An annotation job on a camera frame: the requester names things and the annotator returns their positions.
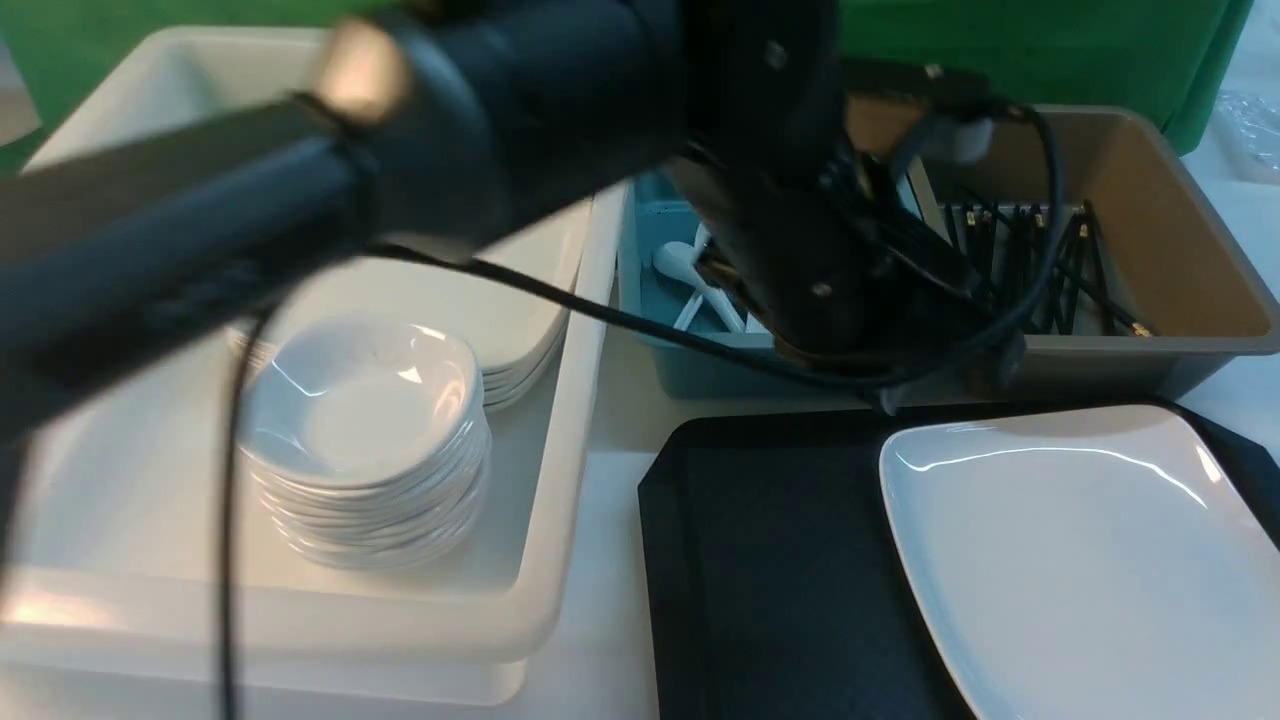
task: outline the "black tray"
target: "black tray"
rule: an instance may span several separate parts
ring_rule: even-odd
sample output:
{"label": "black tray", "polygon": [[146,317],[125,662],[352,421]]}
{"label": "black tray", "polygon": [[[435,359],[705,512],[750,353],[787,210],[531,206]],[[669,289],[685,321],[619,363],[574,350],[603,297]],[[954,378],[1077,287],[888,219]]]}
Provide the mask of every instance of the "black tray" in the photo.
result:
{"label": "black tray", "polygon": [[[1158,400],[1204,439],[1280,546],[1266,448]],[[902,573],[878,459],[901,429],[1097,405],[710,418],[640,483],[663,720],[970,719]]]}

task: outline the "white rectangular plate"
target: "white rectangular plate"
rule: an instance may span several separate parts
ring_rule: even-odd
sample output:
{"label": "white rectangular plate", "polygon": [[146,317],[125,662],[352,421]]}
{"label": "white rectangular plate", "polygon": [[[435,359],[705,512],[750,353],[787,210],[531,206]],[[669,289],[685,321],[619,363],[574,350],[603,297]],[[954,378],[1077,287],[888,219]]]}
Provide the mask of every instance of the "white rectangular plate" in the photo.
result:
{"label": "white rectangular plate", "polygon": [[915,600],[979,717],[1271,717],[1280,552],[1181,418],[1123,406],[881,451]]}

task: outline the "robotic arm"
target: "robotic arm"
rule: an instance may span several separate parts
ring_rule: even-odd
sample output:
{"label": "robotic arm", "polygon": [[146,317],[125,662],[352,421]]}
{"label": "robotic arm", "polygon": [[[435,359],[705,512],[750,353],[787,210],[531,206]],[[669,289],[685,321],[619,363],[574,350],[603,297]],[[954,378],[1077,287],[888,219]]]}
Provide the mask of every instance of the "robotic arm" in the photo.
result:
{"label": "robotic arm", "polygon": [[785,356],[963,337],[931,328],[989,320],[972,283],[879,237],[838,28],[836,0],[419,0],[339,24],[308,94],[5,181],[0,443],[374,243],[465,261],[663,164]]}

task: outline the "green curtain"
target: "green curtain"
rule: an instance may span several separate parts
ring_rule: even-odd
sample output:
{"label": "green curtain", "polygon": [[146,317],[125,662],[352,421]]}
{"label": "green curtain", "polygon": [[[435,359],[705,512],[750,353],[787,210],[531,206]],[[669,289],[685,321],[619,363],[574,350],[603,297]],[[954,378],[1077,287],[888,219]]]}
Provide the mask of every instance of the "green curtain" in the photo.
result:
{"label": "green curtain", "polygon": [[[13,172],[147,35],[178,24],[324,27],[355,0],[0,3],[0,32],[45,129],[0,147]],[[1199,142],[1252,0],[841,0],[846,54],[989,74],[1033,102],[1123,105],[1179,151]]]}
{"label": "green curtain", "polygon": [[1253,0],[841,0],[844,50],[980,70],[1028,102],[1120,105],[1199,143]]}

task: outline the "metal screw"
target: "metal screw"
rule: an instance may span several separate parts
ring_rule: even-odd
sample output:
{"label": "metal screw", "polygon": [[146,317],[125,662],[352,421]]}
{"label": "metal screw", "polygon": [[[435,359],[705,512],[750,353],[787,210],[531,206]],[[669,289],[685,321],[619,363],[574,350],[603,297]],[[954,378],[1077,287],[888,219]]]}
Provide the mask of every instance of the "metal screw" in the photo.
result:
{"label": "metal screw", "polygon": [[765,42],[764,64],[774,70],[787,67],[787,50],[772,40]]}

